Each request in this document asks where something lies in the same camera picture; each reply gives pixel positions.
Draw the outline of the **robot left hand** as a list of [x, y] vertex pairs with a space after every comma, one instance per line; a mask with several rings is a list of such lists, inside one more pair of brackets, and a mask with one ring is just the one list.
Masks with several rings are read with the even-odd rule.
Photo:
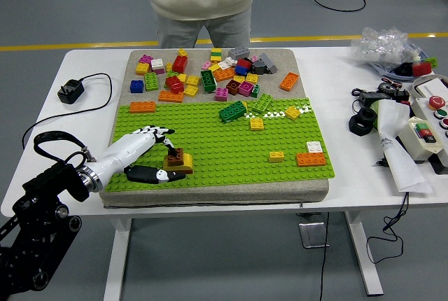
[[105, 189], [114, 174], [126, 174], [129, 181], [161, 184], [179, 181], [185, 174], [165, 171], [148, 166], [134, 166], [133, 163], [148, 152], [155, 144], [164, 144], [172, 156], [176, 155], [173, 143], [167, 137], [174, 130], [153, 125], [126, 134], [111, 144], [95, 162], [87, 164], [84, 172], [91, 178], [95, 192]]

